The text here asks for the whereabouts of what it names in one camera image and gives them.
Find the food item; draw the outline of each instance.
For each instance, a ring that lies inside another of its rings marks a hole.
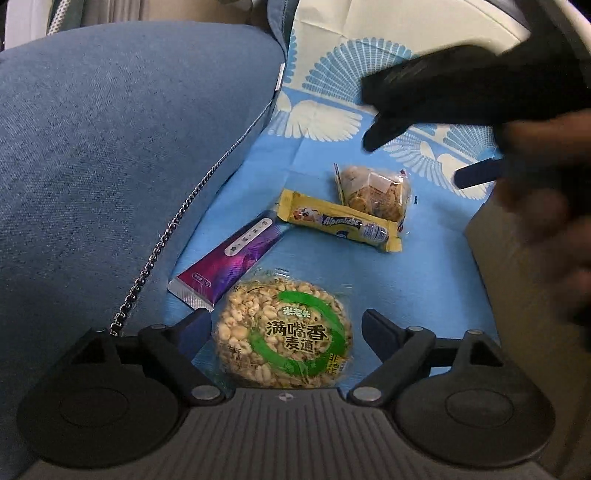
[[[247,384],[333,385],[352,347],[343,305],[310,283],[283,276],[239,283],[214,332],[222,363]]]
[[[293,190],[284,189],[281,192],[277,215],[286,222],[363,242],[386,252],[402,250],[397,223]]]
[[[213,310],[232,286],[267,253],[291,225],[265,210],[168,284],[190,307]]]
[[[335,165],[335,174],[343,205],[397,222],[401,231],[411,196],[410,182],[404,170],[392,173],[351,166],[339,172]]]

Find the purple snack wrapper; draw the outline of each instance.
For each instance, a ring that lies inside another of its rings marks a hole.
[[[168,284],[191,308],[209,311],[293,225],[265,210]]]

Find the metal screw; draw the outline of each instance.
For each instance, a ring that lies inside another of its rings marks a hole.
[[[191,390],[191,395],[197,400],[215,400],[221,394],[220,389],[213,385],[199,385]]]
[[[353,396],[363,402],[373,402],[382,398],[382,393],[375,387],[359,387],[353,390]]]

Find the blue pattern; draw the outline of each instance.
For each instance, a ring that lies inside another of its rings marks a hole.
[[[491,158],[497,151],[492,129],[477,125],[452,125],[443,143],[476,161]]]
[[[269,126],[267,127],[267,134],[276,135],[278,137],[285,136],[285,132],[287,131],[287,122],[289,122],[289,120],[289,112],[280,110],[279,108],[275,107],[273,117],[271,118]]]
[[[287,54],[287,64],[285,65],[285,75],[283,77],[283,83],[291,83],[291,78],[296,71],[297,62],[297,39],[296,31],[291,30],[290,47]]]
[[[349,40],[315,63],[302,87],[361,105],[361,77],[408,60],[412,55],[404,45],[383,38]]]
[[[312,101],[339,107],[330,100],[289,87],[283,93],[289,95],[294,106]],[[282,103],[281,108],[280,113],[286,118],[287,103]],[[418,204],[409,207],[405,227],[410,233],[404,234],[402,253],[384,254],[313,229],[294,228],[257,263],[262,271],[281,268],[295,278],[320,285],[345,304],[355,339],[353,362],[339,382],[344,393],[379,365],[362,340],[361,318],[367,308],[377,309],[402,327],[423,325],[448,338],[461,338],[468,328],[493,335],[495,332],[486,292],[463,235],[481,201],[450,191],[449,174],[444,171],[445,165],[437,161],[441,155],[450,154],[450,148],[424,129],[413,129],[390,142],[396,146],[392,152],[379,149],[367,155],[358,145],[372,116],[365,112],[360,112],[360,116],[359,132],[352,142],[260,136],[244,165],[205,213],[174,271],[175,275],[182,272],[254,218],[280,195],[283,187],[337,201],[333,163],[385,171],[407,169]],[[394,150],[399,155],[393,158]],[[456,157],[466,161],[460,155]],[[189,312],[172,295],[166,309],[168,324]],[[231,385],[220,372],[212,343],[199,352],[194,362],[218,386]]]
[[[471,125],[452,125],[450,129],[453,130],[457,138],[462,138],[463,134],[467,135],[466,131],[468,133],[472,131],[473,133],[474,127]],[[392,158],[409,168],[414,174],[426,178],[455,195],[470,200],[484,199],[488,194],[486,185],[459,190],[453,184],[454,172],[459,168],[474,163],[475,159],[464,151],[458,154],[451,150],[449,148],[451,145],[448,146],[448,142],[445,142],[447,137],[441,142],[432,135],[431,132],[425,132],[425,129],[415,127],[387,143],[383,150],[389,152]],[[490,149],[483,150],[480,148],[478,150],[481,156],[490,158]]]
[[[415,127],[429,135],[435,135],[437,130],[437,124],[416,124]]]

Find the bread in plastic bag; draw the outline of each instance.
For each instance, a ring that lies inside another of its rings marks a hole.
[[[343,304],[285,276],[234,286],[214,340],[239,383],[266,388],[334,385],[350,361],[352,326]]]
[[[396,222],[400,230],[411,197],[404,170],[393,173],[349,166],[340,172],[340,182],[345,205]]]

